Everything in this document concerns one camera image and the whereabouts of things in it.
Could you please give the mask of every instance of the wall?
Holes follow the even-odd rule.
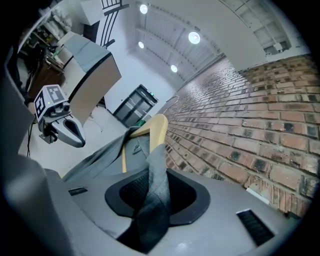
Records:
[[[267,56],[267,61],[274,62],[289,57],[311,53],[307,44],[302,39],[299,39],[301,38],[301,34],[299,33],[295,25],[284,14],[284,12],[270,0],[265,1],[265,3],[283,27],[291,44],[291,48],[289,48],[288,50],[285,50],[282,53],[278,53],[276,55]]]
[[[115,43],[108,50],[113,54],[122,78],[104,96],[105,105],[113,113],[142,84],[159,100],[148,113],[153,116],[178,91],[182,81],[172,76],[168,69],[164,71],[158,67],[153,59],[143,54],[142,49],[137,48],[133,22],[136,20],[135,13],[135,5],[121,10],[113,26],[110,39],[115,39]],[[101,42],[102,30],[103,26],[99,26],[96,37],[98,44]]]
[[[159,100],[148,112],[150,116],[156,114],[179,89],[178,85],[168,82],[141,61],[135,53],[129,53],[122,59],[115,57],[115,61],[122,78],[104,96],[106,108],[112,113],[140,84]]]
[[[267,61],[250,29],[219,0],[148,0],[190,21],[214,40],[237,71]]]
[[[82,10],[76,9],[71,0],[64,0],[58,5],[57,9],[59,9],[65,16],[72,20],[71,31],[82,35],[82,33],[84,32],[84,25],[81,23],[81,20],[78,18],[78,15],[76,13]]]
[[[104,17],[101,0],[67,0],[78,19],[87,25],[93,25]]]
[[[319,86],[309,55],[242,73],[219,60],[165,113],[167,166],[238,183],[302,216],[319,185]]]

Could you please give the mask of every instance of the fabric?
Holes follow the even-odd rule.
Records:
[[[131,127],[125,134],[75,166],[64,181],[98,179],[122,173],[122,146],[125,145],[127,172],[149,169],[148,193],[130,227],[118,238],[126,246],[148,253],[166,234],[170,225],[171,199],[166,168],[165,145],[151,153],[149,135],[129,138],[140,127]]]
[[[99,178],[99,175],[108,175],[106,173],[107,168],[119,156],[121,156],[123,144],[126,142],[129,135],[139,128],[140,127],[137,126],[130,127],[123,136],[116,138],[115,140],[98,149],[95,153],[78,163],[63,177],[63,180],[67,182],[81,179],[95,179]],[[122,165],[121,168],[114,168],[114,171],[116,173],[110,173],[110,175],[122,173]]]
[[[64,46],[86,73],[109,53],[105,48],[79,34],[74,34]]]
[[[149,164],[149,191],[130,227],[118,238],[124,245],[147,254],[170,226],[171,199],[167,177],[165,145],[156,147]]]

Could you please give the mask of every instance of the white wall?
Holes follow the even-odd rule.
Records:
[[[159,100],[148,112],[153,116],[178,91],[183,81],[177,74],[173,74],[169,67],[158,66],[151,56],[143,54],[143,49],[137,48],[135,8],[135,5],[131,4],[130,8],[121,10],[114,23],[110,39],[115,39],[115,43],[108,47],[108,50],[113,54],[122,78],[108,91],[104,99],[106,108],[114,113],[139,85],[143,85]],[[97,44],[101,42],[102,30],[103,27],[100,26]]]
[[[104,17],[101,0],[67,0],[71,11],[83,24],[93,25]]]
[[[267,61],[273,62],[293,56],[311,53],[307,44],[304,41],[298,40],[301,34],[297,30],[296,26],[291,22],[291,20],[289,20],[289,18],[285,15],[285,13],[270,0],[267,0],[265,2],[274,16],[277,18],[278,22],[283,27],[291,44],[291,47],[288,50],[285,50],[282,53],[278,53],[276,55],[267,56]]]
[[[115,61],[122,78],[104,96],[105,106],[112,113],[140,84],[159,100],[148,112],[150,116],[155,115],[180,88],[168,82],[145,62],[138,59],[134,53],[127,54],[121,61],[115,58]]]
[[[147,0],[201,29],[237,71],[265,63],[266,54],[250,29],[219,0]]]
[[[84,24],[81,23],[81,20],[78,18],[73,2],[71,0],[64,0],[58,5],[57,9],[59,9],[65,16],[71,19],[71,31],[82,35],[82,33],[84,32]]]

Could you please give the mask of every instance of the ceiling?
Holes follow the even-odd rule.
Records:
[[[171,65],[177,66],[177,75],[188,81],[207,66],[223,56],[212,38],[202,34],[201,28],[189,21],[170,13],[153,4],[148,5],[148,12],[140,12],[141,2],[136,2],[136,40],[144,43],[144,51],[166,65],[171,72]],[[188,35],[196,31],[200,42],[192,44]]]
[[[288,47],[288,37],[264,0],[220,0],[253,32],[266,53],[277,54],[273,45]]]

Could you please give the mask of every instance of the doorway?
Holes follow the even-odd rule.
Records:
[[[117,108],[114,116],[126,127],[134,126],[158,102],[151,92],[139,85]]]

